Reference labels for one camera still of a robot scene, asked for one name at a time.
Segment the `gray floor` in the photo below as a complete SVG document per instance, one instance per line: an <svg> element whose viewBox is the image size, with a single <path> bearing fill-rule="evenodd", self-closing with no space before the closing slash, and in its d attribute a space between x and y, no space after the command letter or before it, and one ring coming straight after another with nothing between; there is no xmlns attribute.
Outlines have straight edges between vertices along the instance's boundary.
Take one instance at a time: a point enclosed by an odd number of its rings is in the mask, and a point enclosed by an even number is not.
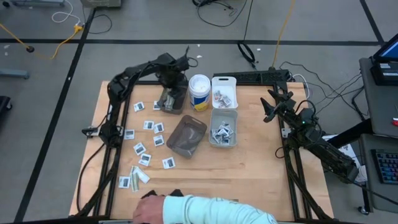
<svg viewBox="0 0 398 224"><path fill-rule="evenodd" d="M78 0L70 0L74 13L81 15ZM233 6L243 1L228 1ZM367 0L369 8L385 40L391 38L398 27L393 0ZM289 8L289 0L255 1L248 27L247 39L276 40L279 29ZM176 0L176 3L153 1L124 1L121 10L101 10L113 20L110 32L89 35L89 39L242 39L248 15L248 6L241 17L228 28L217 28L204 24L197 18L190 1ZM70 35L76 23L73 18L62 24L51 21L54 7L16 8L5 10L0 6L0 22L21 38L64 39ZM203 17L218 23L228 22L228 13L217 6L203 8ZM107 26L107 21L96 19L92 31ZM0 38L9 36L0 30ZM289 21L284 40L361 40L375 41L359 1L300 0ZM63 82L75 54L76 45L64 45L56 60L35 58L18 44L7 49L0 46L0 67L26 69L29 80L0 78L0 95L12 97L14 109L2 122L0 129L0 223L13 221L34 162L47 131ZM35 44L37 51L51 55L55 44ZM75 77L63 107L54 133L47 158L40 174L25 220L40 220L66 217L72 201L78 171L83 157L86 139L80 129L92 120L98 91L102 80L109 80L127 66L136 65L169 52L181 56L186 45L103 45L86 44L76 68ZM266 70L272 63L275 46L253 45L259 61L257 68ZM309 70L317 72L321 79L333 88L339 87L359 73L358 60L372 55L378 47L349 46L294 46L283 45L279 49L279 66L287 60L302 63ZM191 45L191 57L201 55L199 66L187 71L190 77L197 73L212 76L218 72L250 71L252 68L242 58L235 45ZM314 75L300 67L284 65L293 74L302 74L308 82L321 85L331 93ZM359 88L359 79L347 91ZM310 85L311 100L319 102L323 93ZM329 100L317 105L325 106ZM365 113L366 99L362 93L357 102ZM339 133L360 122L358 115L349 109L341 99L335 100L320 114L320 124L328 133ZM326 175L333 211L336 218L361 223L390 223L398 215L375 211L365 217L356 211L362 205L360 189L340 183Z"/></svg>

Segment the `person's arm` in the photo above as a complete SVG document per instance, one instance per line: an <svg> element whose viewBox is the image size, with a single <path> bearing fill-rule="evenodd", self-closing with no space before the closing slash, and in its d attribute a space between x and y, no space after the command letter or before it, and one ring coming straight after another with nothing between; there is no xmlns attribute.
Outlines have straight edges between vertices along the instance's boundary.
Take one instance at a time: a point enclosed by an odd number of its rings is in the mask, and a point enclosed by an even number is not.
<svg viewBox="0 0 398 224"><path fill-rule="evenodd" d="M222 198L166 196L163 204L165 224L276 224L274 216L250 205Z"/></svg>

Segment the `laptop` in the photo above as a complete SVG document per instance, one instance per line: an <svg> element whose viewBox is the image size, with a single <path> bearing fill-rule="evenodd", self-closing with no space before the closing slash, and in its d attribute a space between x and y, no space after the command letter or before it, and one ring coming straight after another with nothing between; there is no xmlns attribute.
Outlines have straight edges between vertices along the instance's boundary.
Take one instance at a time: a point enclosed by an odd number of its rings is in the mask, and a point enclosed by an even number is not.
<svg viewBox="0 0 398 224"><path fill-rule="evenodd" d="M398 86L398 34L371 58L371 73L376 84Z"/></svg>

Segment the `small white tray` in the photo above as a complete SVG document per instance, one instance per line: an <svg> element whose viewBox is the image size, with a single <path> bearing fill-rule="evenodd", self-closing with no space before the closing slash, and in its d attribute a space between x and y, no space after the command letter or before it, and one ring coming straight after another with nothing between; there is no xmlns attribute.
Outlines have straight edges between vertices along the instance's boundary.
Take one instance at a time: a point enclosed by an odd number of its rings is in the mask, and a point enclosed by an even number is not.
<svg viewBox="0 0 398 224"><path fill-rule="evenodd" d="M234 77L214 77L211 79L211 101L214 108L219 107L220 103L214 100L214 92L220 91L222 95L227 95L231 100L231 105L224 109L236 109L236 78Z"/></svg>

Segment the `wooden tabletop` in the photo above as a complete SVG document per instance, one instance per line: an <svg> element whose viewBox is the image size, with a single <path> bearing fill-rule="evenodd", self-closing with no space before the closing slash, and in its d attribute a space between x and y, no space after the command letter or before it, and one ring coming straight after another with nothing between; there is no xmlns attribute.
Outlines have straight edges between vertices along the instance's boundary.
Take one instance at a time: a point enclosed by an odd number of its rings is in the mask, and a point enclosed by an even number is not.
<svg viewBox="0 0 398 224"><path fill-rule="evenodd" d="M109 102L106 92L107 84L108 82L102 83L93 125L98 125L106 114ZM111 218L132 218L139 199L152 189L158 194L164 195L171 193L174 189L180 189L184 195L238 200L273 214L279 221L293 221L285 162L283 159L275 157L275 150L282 145L278 121L277 119L270 123L262 121L265 115L260 97L275 104L267 92L268 89L271 87L236 87L239 104L237 108L237 145L231 149L221 149L211 147L208 139L211 106L204 112L195 112L190 108L189 99L187 99L181 115L154 111L152 109L154 100L159 99L162 87L160 85L136 85L132 93L126 124L126 129L135 129L135 139L123 142L118 176L128 176L131 166L134 165L139 166L150 177L150 181L148 184L143 184L140 181L139 191L136 193L132 193L131 189L119 189L116 184ZM305 100L302 83L288 83L288 89L294 93L295 101ZM140 101L144 102L145 109L134 112L133 104ZM155 123L163 122L165 131L161 134L166 141L182 116L186 114L208 126L207 134L191 159L185 159L174 153L166 145L155 147L153 130L143 130L145 120L153 120ZM138 164L139 156L134 152L133 146L139 142L145 145L146 153L152 155L149 167ZM87 140L81 166L100 145L102 145L102 141L98 137ZM94 157L85 170L81 182L81 207L93 195L98 186L104 152L103 149ZM332 217L333 212L321 162L304 149L301 149L300 153L307 189L326 214ZM171 156L175 159L176 167L163 169L162 159ZM296 191L298 200L301 201L301 195L297 188ZM107 196L108 189L103 194L100 214L104 213ZM299 207L300 211L303 211L301 203ZM70 214L76 213L75 191Z"/></svg>

